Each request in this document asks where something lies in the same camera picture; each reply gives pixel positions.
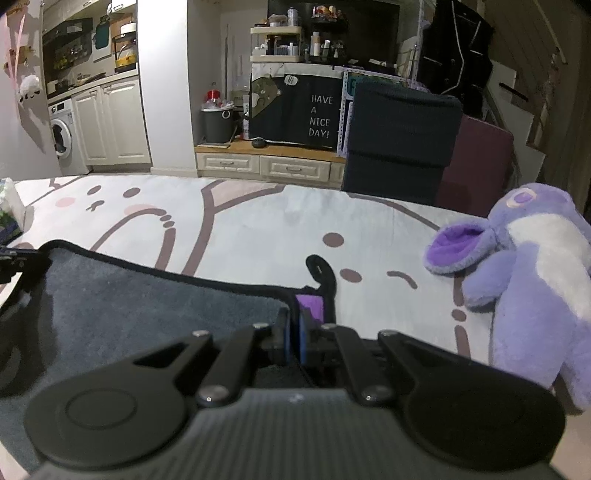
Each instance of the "wooden countertop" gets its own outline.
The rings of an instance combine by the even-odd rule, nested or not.
[[[253,148],[250,140],[234,140],[228,148],[195,147],[196,153],[241,153],[246,155],[273,155],[275,157],[309,158],[311,160],[345,163],[346,159],[337,157],[330,150],[291,147],[289,145],[267,145],[265,148]]]

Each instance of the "gray carpet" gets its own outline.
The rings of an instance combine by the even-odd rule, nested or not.
[[[43,388],[193,330],[209,330],[219,339],[243,325],[274,323],[279,309],[288,306],[290,294],[279,288],[245,287],[248,295],[220,291],[210,287],[223,284],[161,278],[61,244],[65,248],[50,251],[53,264],[45,279],[30,295],[13,297],[0,314],[0,332],[18,326],[0,371],[0,439],[29,472],[39,462],[22,418]]]

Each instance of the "kitchen counter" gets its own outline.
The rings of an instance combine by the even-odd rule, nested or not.
[[[344,158],[337,157],[336,152],[330,150],[315,150],[306,147],[271,144],[268,144],[265,148],[254,148],[250,140],[234,140],[228,148],[197,146],[195,147],[195,152],[273,155],[276,157],[309,158],[310,160],[322,160],[335,163],[345,163],[346,161]]]
[[[129,70],[128,72],[115,73],[114,75],[110,75],[110,76],[102,78],[100,80],[95,80],[94,82],[85,83],[84,85],[72,88],[71,90],[68,90],[67,92],[60,93],[59,95],[56,95],[53,98],[47,99],[47,103],[48,103],[48,105],[53,105],[54,103],[61,102],[67,98],[72,97],[73,95],[75,95],[77,93],[84,92],[85,90],[89,90],[91,88],[98,87],[99,85],[104,85],[105,83],[116,82],[117,80],[122,80],[122,79],[126,79],[129,77],[134,77],[137,74],[138,74],[137,69],[136,70]]]

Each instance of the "stuffed animal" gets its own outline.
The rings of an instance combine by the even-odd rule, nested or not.
[[[492,364],[549,388],[558,373],[574,404],[591,404],[591,226],[560,189],[530,183],[488,219],[439,230],[424,257],[449,274],[480,262],[463,282],[467,307],[496,301]]]
[[[22,103],[35,95],[41,93],[41,82],[37,75],[28,75],[23,78],[21,87],[18,89],[18,101]]]

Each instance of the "washing machine door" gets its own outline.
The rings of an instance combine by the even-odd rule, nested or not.
[[[59,118],[51,120],[51,132],[58,158],[70,155],[72,153],[72,133],[64,121]]]

